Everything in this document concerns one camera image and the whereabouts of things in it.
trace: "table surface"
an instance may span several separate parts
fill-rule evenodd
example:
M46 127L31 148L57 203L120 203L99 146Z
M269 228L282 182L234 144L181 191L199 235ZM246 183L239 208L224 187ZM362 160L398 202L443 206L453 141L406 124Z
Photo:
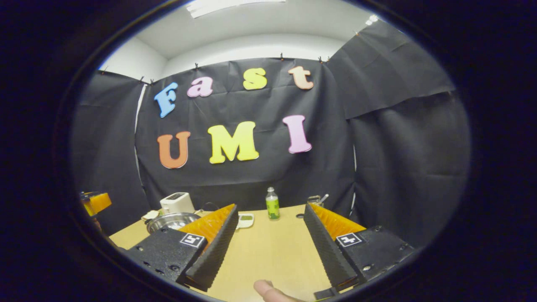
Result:
M259 279L304 301L315 301L316 291L331 287L321 258L303 219L305 205L280 208L280 219L271 221L267 211L252 213L253 226L235 231L212 287L207 294L224 301L262 302L253 289ZM149 236L143 221L110 236L118 246L129 249Z

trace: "pink letter i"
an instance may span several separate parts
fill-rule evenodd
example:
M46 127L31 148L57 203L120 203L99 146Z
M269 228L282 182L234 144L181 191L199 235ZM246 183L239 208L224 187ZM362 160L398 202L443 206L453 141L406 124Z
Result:
M304 126L302 122L304 116L288 116L282 120L289 128L289 137L291 138L290 153L307 152L311 150L311 144L306 141Z

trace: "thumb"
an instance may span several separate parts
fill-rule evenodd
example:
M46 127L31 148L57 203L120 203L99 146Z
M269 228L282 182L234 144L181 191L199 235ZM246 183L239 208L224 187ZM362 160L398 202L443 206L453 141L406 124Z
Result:
M293 297L289 297L282 291L275 289L272 282L267 280L257 280L253 284L253 288L263 297L265 302L303 302Z

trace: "yellow letter m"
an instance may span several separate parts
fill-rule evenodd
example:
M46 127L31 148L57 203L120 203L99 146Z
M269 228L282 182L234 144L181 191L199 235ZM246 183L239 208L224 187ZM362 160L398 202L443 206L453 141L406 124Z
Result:
M213 138L213 156L209 159L211 163L223 163L226 157L222 155L222 150L230 161L235 159L237 148L239 152L237 159L240 161L254 160L259 157L253 145L253 129L256 123L253 121L244 121L237 125L233 137L222 125L209 128L207 132Z

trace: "white ceiling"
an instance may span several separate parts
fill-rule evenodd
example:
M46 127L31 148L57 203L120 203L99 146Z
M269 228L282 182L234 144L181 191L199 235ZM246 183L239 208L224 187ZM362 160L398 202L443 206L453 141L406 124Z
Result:
M341 0L287 0L223 9L193 19L183 6L136 37L166 59L203 45L256 34L308 34L348 41L371 15Z

